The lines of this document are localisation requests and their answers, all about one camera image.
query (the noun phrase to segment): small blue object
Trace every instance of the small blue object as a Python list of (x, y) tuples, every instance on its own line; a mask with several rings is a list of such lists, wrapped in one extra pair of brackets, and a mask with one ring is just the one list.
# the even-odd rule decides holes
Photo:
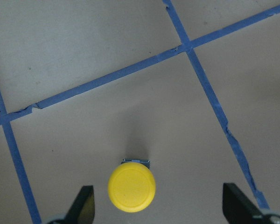
[(146, 166), (147, 168), (150, 167), (150, 160), (139, 160), (139, 159), (123, 159), (121, 164), (126, 162), (137, 162), (141, 163), (142, 165)]

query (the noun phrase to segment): metal screw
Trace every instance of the metal screw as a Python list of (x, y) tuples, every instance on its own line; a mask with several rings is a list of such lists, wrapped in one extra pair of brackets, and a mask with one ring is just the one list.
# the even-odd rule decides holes
[(280, 224), (280, 218), (277, 216), (271, 216), (270, 221), (274, 224)]

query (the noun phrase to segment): blue grid line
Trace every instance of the blue grid line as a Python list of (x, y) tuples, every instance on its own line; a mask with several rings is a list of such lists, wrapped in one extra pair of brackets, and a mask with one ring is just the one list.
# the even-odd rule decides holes
[[(0, 91), (0, 117), (6, 115), (6, 113), (7, 111)], [(29, 180), (24, 168), (24, 164), (22, 162), (21, 155), (14, 137), (14, 132), (9, 122), (4, 123), (2, 127), (32, 222), (34, 224), (40, 224), (42, 222), (41, 217), (39, 215), (32, 189), (30, 187)]]
[[(169, 0), (168, 1), (165, 0), (164, 2), (169, 3), (169, 5), (172, 5), (171, 1), (169, 1)], [(196, 71), (197, 76), (198, 76), (198, 78), (199, 78), (199, 80), (200, 80), (200, 82), (201, 82), (201, 84), (202, 84), (202, 86), (203, 86), (203, 88), (206, 92), (206, 95), (208, 96), (208, 98), (210, 100), (210, 103), (212, 104), (212, 107), (215, 111), (215, 114), (218, 117), (219, 113), (216, 112), (216, 111), (217, 111), (217, 106), (220, 106), (220, 104), (218, 104), (218, 105), (215, 104), (216, 101), (215, 100), (213, 101), (212, 97), (210, 97), (211, 93), (207, 93), (208, 90), (205, 87), (207, 87), (207, 85), (209, 84), (209, 81), (207, 80), (207, 77), (206, 77), (206, 75), (205, 75), (205, 73), (204, 73), (204, 71), (203, 71), (203, 69), (200, 65), (200, 62), (199, 62), (193, 48), (201, 46), (201, 45), (203, 45), (207, 42), (213, 41), (213, 40), (215, 40), (217, 38), (220, 38), (220, 37), (223, 37), (225, 35), (228, 35), (228, 34), (234, 32), (234, 31), (245, 28), (249, 25), (252, 25), (252, 24), (254, 24), (254, 23), (256, 23), (260, 20), (264, 20), (267, 17), (270, 17), (270, 16), (272, 16), (274, 14), (278, 14), (278, 13), (280, 13), (280, 5), (278, 5), (274, 8), (268, 9), (268, 10), (262, 12), (262, 13), (251, 16), (251, 17), (249, 17), (247, 19), (244, 19), (242, 21), (239, 21), (237, 23), (234, 23), (234, 24), (232, 24), (230, 26), (227, 26), (227, 27), (225, 27), (221, 30), (217, 30), (217, 31), (212, 32), (210, 34), (199, 37), (199, 38), (197, 38), (195, 40), (192, 40), (192, 41), (190, 41), (190, 39), (188, 38), (188, 36), (187, 36), (183, 26), (182, 26), (182, 23), (177, 16), (177, 14), (176, 14), (176, 16), (172, 16), (169, 13), (170, 18), (172, 19), (173, 23), (175, 23), (175, 28), (179, 31), (181, 31), (181, 29), (183, 30), (182, 32), (179, 33), (179, 36), (180, 36), (181, 41), (182, 41), (181, 46), (178, 46), (178, 47), (176, 47), (174, 49), (171, 49), (171, 50), (167, 50), (167, 51), (165, 51), (165, 52), (163, 52), (159, 55), (156, 55), (156, 56), (153, 56), (153, 57), (148, 58), (146, 60), (143, 60), (141, 62), (135, 63), (133, 65), (130, 65), (130, 66), (126, 67), (126, 68), (123, 68), (123, 69), (118, 70), (116, 72), (110, 73), (110, 74), (108, 74), (104, 77), (92, 80), (88, 83), (85, 83), (83, 85), (80, 85), (80, 86), (75, 87), (73, 89), (70, 89), (68, 91), (62, 92), (62, 93), (57, 94), (55, 96), (52, 96), (52, 97), (47, 98), (45, 100), (42, 100), (38, 103), (32, 104), (32, 105), (26, 107), (25, 109), (17, 111), (17, 112), (7, 114), (4, 103), (3, 103), (2, 96), (1, 96), (1, 93), (0, 93), (0, 125), (3, 126), (4, 133), (5, 133), (5, 136), (6, 136), (8, 146), (10, 148), (13, 160), (14, 160), (14, 158), (15, 159), (16, 158), (20, 159), (20, 160), (14, 160), (14, 165), (16, 167), (16, 171), (17, 171), (17, 174), (18, 174), (21, 186), (22, 186), (22, 190), (23, 190), (23, 193), (24, 193), (24, 196), (25, 196), (25, 199), (26, 199), (26, 203), (28, 205), (28, 209), (29, 209), (29, 212), (30, 212), (30, 215), (33, 219), (34, 224), (40, 223), (40, 217), (39, 217), (39, 213), (38, 213), (38, 210), (37, 210), (37, 206), (36, 206), (34, 198), (33, 198), (33, 194), (32, 194), (29, 182), (28, 182), (28, 178), (27, 178), (24, 166), (21, 162), (21, 156), (19, 154), (18, 147), (17, 147), (16, 141), (15, 141), (15, 138), (14, 138), (14, 134), (13, 134), (12, 128), (10, 126), (10, 121), (18, 119), (20, 117), (23, 117), (25, 115), (28, 115), (28, 114), (32, 113), (32, 108), (34, 108), (34, 107), (39, 108), (39, 109), (45, 108), (47, 106), (50, 106), (50, 105), (53, 105), (55, 103), (61, 102), (65, 99), (71, 98), (71, 97), (73, 97), (77, 94), (89, 91), (89, 90), (94, 89), (98, 86), (104, 85), (106, 83), (109, 83), (109, 82), (114, 81), (116, 79), (119, 79), (121, 77), (127, 76), (129, 74), (134, 73), (134, 72), (137, 72), (137, 71), (139, 71), (141, 69), (144, 69), (148, 66), (151, 66), (151, 65), (156, 64), (158, 62), (161, 62), (163, 60), (166, 60), (168, 58), (176, 56), (176, 55), (178, 55), (182, 52), (187, 53), (192, 65), (194, 67), (194, 70)], [(223, 117), (220, 117), (220, 116), (218, 117), (218, 120), (219, 120), (221, 126), (224, 124), (224, 122), (222, 122), (224, 117), (225, 117), (225, 115)], [(230, 131), (228, 129), (228, 123), (225, 123), (225, 124), (226, 124), (225, 125), (226, 128), (223, 128), (224, 125), (222, 126), (222, 128), (223, 128), (224, 133), (226, 134), (226, 137), (227, 137), (231, 147), (234, 144), (239, 145), (238, 142), (236, 141), (236, 139), (232, 136), (232, 134), (230, 133)], [(24, 186), (23, 183), (28, 183), (28, 189), (23, 188), (23, 186)], [(27, 202), (27, 198), (29, 199), (29, 198), (31, 198), (31, 196), (32, 196), (32, 199), (33, 199), (32, 201), (34, 203), (28, 203)]]
[[(183, 28), (182, 22), (178, 18), (177, 12), (174, 9), (174, 6), (171, 2), (171, 0), (163, 0), (163, 2), (167, 5), (166, 10), (170, 17), (172, 18), (172, 22), (175, 26), (175, 29), (181, 39), (181, 41), (185, 40), (185, 30)], [(192, 45), (191, 40), (188, 38), (185, 42), (186, 45)], [(231, 131), (228, 128), (228, 119), (223, 111), (223, 108), (220, 105), (220, 102), (213, 90), (213, 88), (210, 85), (210, 82), (203, 70), (203, 67), (201, 66), (199, 59), (194, 51), (193, 48), (190, 48), (186, 51), (187, 56), (195, 70), (195, 73), (197, 74), (197, 77), (200, 81), (201, 86), (203, 87), (203, 90), (213, 108), (213, 111), (216, 114), (216, 117), (223, 129), (223, 132), (226, 135), (226, 138), (233, 150), (233, 153), (235, 154), (238, 163), (242, 169), (242, 172), (245, 175), (245, 178), (253, 192), (254, 197), (257, 200), (257, 203), (261, 209), (269, 209), (269, 205), (266, 201), (266, 198), (264, 197), (263, 193), (259, 191), (256, 187), (255, 181), (252, 177), (252, 174), (249, 169), (249, 163), (245, 157), (245, 154), (239, 144), (239, 142), (236, 140), (236, 138), (232, 135)]]

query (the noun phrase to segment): gray floor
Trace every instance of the gray floor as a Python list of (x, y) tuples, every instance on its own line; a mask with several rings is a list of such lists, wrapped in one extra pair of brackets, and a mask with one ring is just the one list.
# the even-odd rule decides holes
[[(280, 0), (173, 1), (190, 38)], [(8, 112), (180, 45), (161, 1), (0, 1), (0, 88)], [(280, 14), (196, 49), (250, 162), (280, 212)], [(95, 224), (227, 223), (223, 182), (254, 202), (187, 56), (12, 122), (42, 219), (93, 184)], [(110, 174), (124, 157), (151, 160), (157, 191), (145, 210), (116, 209)], [(31, 223), (0, 127), (0, 224)]]

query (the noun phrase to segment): yellow lid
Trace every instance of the yellow lid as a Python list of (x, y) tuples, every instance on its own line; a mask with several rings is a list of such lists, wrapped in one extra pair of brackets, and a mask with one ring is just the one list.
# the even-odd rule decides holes
[(140, 163), (123, 163), (111, 174), (108, 193), (110, 200), (118, 209), (126, 212), (141, 211), (154, 198), (154, 176)]

